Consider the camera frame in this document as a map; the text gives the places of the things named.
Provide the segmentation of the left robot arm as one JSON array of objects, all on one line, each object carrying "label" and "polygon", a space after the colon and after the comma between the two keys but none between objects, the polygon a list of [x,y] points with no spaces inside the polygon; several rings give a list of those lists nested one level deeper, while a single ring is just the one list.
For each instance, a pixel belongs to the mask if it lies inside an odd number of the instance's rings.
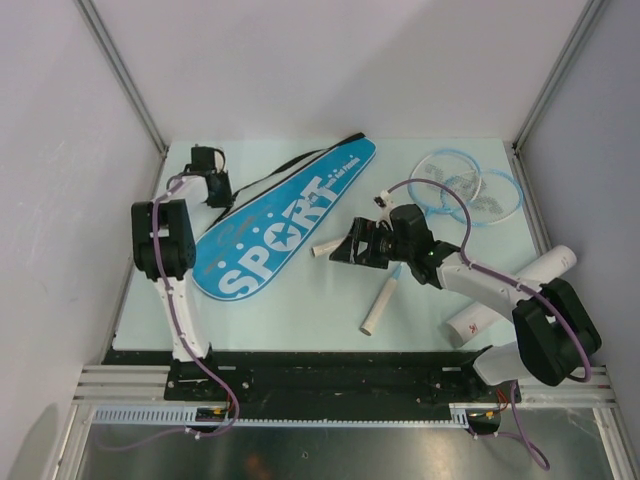
[{"label": "left robot arm", "polygon": [[177,361],[203,359],[210,350],[191,292],[196,242],[190,212],[205,205],[227,213],[233,204],[224,151],[195,145],[190,162],[170,177],[162,193],[131,207],[134,264],[161,299]]}]

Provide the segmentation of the blue racket bag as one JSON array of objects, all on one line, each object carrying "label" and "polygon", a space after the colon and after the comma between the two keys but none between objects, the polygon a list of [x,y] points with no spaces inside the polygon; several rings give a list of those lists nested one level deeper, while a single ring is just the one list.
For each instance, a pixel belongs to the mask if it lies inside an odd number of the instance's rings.
[{"label": "blue racket bag", "polygon": [[297,158],[269,190],[225,215],[196,242],[195,285],[219,301],[239,301],[272,281],[376,155],[355,134]]}]

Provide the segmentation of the white shuttlecock tube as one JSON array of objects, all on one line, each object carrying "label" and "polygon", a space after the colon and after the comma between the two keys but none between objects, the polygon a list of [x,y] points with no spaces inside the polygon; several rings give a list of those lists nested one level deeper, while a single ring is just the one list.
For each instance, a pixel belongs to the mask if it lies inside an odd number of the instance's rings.
[{"label": "white shuttlecock tube", "polygon": [[450,338],[456,348],[474,339],[500,319],[512,321],[512,311],[529,294],[527,286],[538,291],[543,284],[560,277],[577,263],[575,253],[559,245],[531,262],[516,275],[510,275],[513,285],[486,273],[470,268],[458,254],[447,259],[438,269],[438,281],[444,290],[459,293],[473,300],[473,304],[447,321]]}]

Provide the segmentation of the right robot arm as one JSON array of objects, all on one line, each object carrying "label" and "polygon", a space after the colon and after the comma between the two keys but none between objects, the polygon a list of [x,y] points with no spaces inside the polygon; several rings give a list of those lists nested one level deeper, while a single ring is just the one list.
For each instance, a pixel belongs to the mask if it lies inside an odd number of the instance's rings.
[{"label": "right robot arm", "polygon": [[403,263],[419,284],[464,295],[509,320],[515,341],[483,350],[461,376],[473,401],[486,400],[507,381],[533,377],[555,387],[592,377],[590,357],[602,340],[569,282],[536,282],[471,260],[464,246],[435,239],[415,204],[391,209],[385,220],[355,218],[329,258],[377,269]]}]

